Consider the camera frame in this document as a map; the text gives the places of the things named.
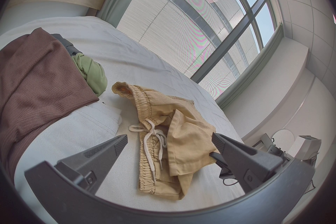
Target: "wrinkled sheet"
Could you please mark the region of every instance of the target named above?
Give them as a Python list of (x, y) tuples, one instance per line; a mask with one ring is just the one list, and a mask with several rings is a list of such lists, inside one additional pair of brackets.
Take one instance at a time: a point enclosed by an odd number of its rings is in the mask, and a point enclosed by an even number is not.
[(58, 17), (35, 20), (3, 34), (0, 37), (0, 48), (38, 27), (49, 33), (60, 33), (85, 55), (99, 62), (108, 80), (107, 90), (99, 97), (100, 101), (122, 110), (122, 124), (117, 135), (127, 134), (128, 144), (96, 193), (97, 196), (137, 209), (185, 211), (218, 205), (244, 194), (239, 184), (230, 187), (223, 185), (222, 180), (218, 178), (221, 169), (216, 164), (204, 167), (194, 174), (187, 195), (180, 201), (140, 193), (137, 190), (139, 135), (128, 131), (129, 125), (138, 124), (137, 111), (128, 99), (112, 93), (111, 86), (116, 81), (125, 81), (155, 89), (166, 95), (194, 100), (196, 109), (206, 121), (216, 127), (217, 133), (240, 142), (241, 138), (206, 90), (99, 18)]

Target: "green cloth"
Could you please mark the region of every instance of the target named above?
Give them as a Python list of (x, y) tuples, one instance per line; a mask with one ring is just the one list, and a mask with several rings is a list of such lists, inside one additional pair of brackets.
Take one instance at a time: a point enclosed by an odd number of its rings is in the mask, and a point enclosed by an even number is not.
[(82, 53), (77, 53), (71, 58), (93, 92), (100, 96), (107, 87), (107, 78), (103, 67)]

